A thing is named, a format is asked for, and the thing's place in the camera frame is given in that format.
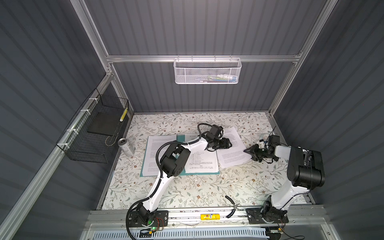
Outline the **printed paper sheet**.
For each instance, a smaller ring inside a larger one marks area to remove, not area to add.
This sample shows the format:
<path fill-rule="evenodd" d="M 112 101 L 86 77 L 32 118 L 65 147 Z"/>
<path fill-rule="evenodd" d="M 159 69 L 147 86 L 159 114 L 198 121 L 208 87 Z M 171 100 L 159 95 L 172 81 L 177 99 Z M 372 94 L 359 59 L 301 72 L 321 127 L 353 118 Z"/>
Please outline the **printed paper sheet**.
<path fill-rule="evenodd" d="M 229 139 L 232 146 L 229 149 L 216 151 L 222 169 L 243 165 L 251 161 L 251 155 L 244 152 L 246 146 L 235 127 L 224 129 L 224 138 Z"/>
<path fill-rule="evenodd" d="M 145 157 L 141 170 L 141 177 L 155 177 L 159 173 L 159 168 L 156 163 L 156 153 L 158 149 L 167 142 L 177 140 L 177 135 L 168 136 L 149 136 Z"/>

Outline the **teal green file folder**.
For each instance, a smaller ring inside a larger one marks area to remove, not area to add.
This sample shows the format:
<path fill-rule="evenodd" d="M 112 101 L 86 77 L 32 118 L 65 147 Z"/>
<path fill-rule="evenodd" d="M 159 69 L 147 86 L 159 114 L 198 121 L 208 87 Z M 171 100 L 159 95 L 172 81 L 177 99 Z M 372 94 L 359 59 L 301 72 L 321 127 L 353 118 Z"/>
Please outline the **teal green file folder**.
<path fill-rule="evenodd" d="M 184 134 L 184 135 L 177 135 L 177 141 L 179 142 L 190 142 L 198 137 L 197 134 Z M 191 176 L 191 175 L 218 175 L 218 174 L 186 174 L 185 169 L 180 173 L 181 176 Z"/>

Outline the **Chinese printed XDOF sheet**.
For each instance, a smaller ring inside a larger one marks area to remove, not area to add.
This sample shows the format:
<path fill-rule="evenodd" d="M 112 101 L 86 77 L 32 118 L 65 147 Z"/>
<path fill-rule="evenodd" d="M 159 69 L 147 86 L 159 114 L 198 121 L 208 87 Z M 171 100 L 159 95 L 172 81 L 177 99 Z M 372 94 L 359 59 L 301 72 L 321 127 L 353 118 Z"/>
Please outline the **Chinese printed XDOF sheet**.
<path fill-rule="evenodd" d="M 206 150 L 208 142 L 201 137 L 198 143 L 188 145 L 191 154 L 185 165 L 186 174 L 218 174 L 219 164 L 216 152 Z"/>

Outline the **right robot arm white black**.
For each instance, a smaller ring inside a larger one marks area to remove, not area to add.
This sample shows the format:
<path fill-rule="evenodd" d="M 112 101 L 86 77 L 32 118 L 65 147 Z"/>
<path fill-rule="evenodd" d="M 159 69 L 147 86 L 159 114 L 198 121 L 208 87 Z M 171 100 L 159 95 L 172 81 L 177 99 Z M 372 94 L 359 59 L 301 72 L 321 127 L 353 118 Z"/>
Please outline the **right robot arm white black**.
<path fill-rule="evenodd" d="M 275 193 L 268 196 L 261 208 L 248 208 L 246 213 L 250 224 L 288 223 L 288 209 L 299 195 L 308 194 L 325 183 L 325 171 L 322 154 L 318 151 L 285 146 L 280 137 L 271 135 L 263 148 L 258 144 L 244 150 L 251 159 L 262 162 L 287 160 L 287 180 Z"/>

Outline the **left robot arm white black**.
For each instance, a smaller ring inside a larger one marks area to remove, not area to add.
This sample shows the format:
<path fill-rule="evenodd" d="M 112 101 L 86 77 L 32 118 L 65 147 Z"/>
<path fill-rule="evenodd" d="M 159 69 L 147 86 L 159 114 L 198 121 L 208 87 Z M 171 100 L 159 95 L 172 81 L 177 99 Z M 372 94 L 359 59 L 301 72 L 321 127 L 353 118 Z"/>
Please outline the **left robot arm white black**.
<path fill-rule="evenodd" d="M 134 202 L 126 215 L 126 229 L 130 239 L 131 233 L 129 216 L 135 213 L 139 219 L 150 227 L 159 207 L 160 200 L 173 179 L 180 175 L 192 153 L 200 151 L 215 152 L 226 150 L 233 145 L 224 137 L 224 129 L 218 125 L 200 123 L 197 125 L 198 137 L 189 142 L 171 141 L 159 147 L 155 155 L 155 162 L 159 170 L 154 186 L 146 198 Z"/>

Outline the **pens in white basket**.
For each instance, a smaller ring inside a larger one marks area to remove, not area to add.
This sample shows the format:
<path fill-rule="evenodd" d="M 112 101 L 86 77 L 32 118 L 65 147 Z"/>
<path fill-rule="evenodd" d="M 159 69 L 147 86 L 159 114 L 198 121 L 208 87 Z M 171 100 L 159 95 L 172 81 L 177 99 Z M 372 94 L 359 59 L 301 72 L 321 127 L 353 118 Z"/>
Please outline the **pens in white basket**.
<path fill-rule="evenodd" d="M 237 84 L 238 76 L 235 75 L 215 75 L 215 76 L 203 76 L 198 79 L 202 83 L 229 83 Z"/>

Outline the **silver drink can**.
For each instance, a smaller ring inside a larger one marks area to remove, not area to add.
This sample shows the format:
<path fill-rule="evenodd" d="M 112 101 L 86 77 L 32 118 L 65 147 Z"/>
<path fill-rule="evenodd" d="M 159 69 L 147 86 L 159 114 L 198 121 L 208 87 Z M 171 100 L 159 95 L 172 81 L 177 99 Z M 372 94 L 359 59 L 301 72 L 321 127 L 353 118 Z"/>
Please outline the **silver drink can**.
<path fill-rule="evenodd" d="M 129 142 L 127 138 L 121 138 L 118 141 L 118 146 L 127 157 L 132 157 L 135 154 L 134 146 Z"/>

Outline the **yellow marker in black basket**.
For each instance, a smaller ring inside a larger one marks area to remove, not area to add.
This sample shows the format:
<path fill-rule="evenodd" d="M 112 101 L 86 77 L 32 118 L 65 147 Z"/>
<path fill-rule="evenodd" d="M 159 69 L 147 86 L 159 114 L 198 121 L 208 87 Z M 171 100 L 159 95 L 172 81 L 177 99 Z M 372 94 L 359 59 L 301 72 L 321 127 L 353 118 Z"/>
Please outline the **yellow marker in black basket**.
<path fill-rule="evenodd" d="M 123 113 L 122 113 L 122 115 L 121 115 L 121 117 L 120 117 L 120 122 L 124 121 L 124 119 L 125 119 L 125 117 L 127 115 L 127 112 L 128 112 L 128 108 L 125 108 Z"/>

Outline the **black pad in basket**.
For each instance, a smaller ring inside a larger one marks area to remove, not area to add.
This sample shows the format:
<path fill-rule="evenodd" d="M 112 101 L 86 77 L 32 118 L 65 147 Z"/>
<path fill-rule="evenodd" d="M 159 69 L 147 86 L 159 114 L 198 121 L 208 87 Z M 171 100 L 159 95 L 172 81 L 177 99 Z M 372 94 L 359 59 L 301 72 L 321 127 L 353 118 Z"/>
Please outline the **black pad in basket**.
<path fill-rule="evenodd" d="M 118 132 L 121 123 L 120 116 L 99 112 L 87 128 L 87 132 L 111 137 Z"/>

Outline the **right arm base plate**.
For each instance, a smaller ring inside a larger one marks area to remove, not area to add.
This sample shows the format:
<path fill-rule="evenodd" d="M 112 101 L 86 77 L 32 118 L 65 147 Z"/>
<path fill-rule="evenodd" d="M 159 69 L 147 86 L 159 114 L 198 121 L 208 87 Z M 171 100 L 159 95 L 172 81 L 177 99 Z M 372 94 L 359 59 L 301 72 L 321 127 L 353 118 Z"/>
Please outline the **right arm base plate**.
<path fill-rule="evenodd" d="M 286 224 L 289 222 L 287 211 L 270 208 L 248 208 L 246 209 L 250 224 Z"/>

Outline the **yellow label on rail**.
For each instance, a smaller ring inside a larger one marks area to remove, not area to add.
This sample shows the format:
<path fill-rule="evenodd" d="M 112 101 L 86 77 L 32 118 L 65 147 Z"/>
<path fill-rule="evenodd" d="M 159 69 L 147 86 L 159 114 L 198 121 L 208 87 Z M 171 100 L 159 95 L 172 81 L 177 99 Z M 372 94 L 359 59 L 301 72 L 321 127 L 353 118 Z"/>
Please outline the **yellow label on rail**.
<path fill-rule="evenodd" d="M 220 214 L 201 214 L 201 221 L 220 220 Z"/>

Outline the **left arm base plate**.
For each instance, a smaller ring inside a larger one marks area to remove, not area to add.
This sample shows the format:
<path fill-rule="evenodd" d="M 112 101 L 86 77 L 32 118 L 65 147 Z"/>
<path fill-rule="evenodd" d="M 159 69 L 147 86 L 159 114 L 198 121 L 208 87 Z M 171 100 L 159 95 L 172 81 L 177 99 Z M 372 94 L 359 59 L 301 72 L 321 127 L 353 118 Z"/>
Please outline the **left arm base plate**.
<path fill-rule="evenodd" d="M 169 211 L 154 211 L 153 213 L 129 212 L 126 217 L 126 226 L 129 228 L 138 227 L 166 227 L 168 225 Z"/>

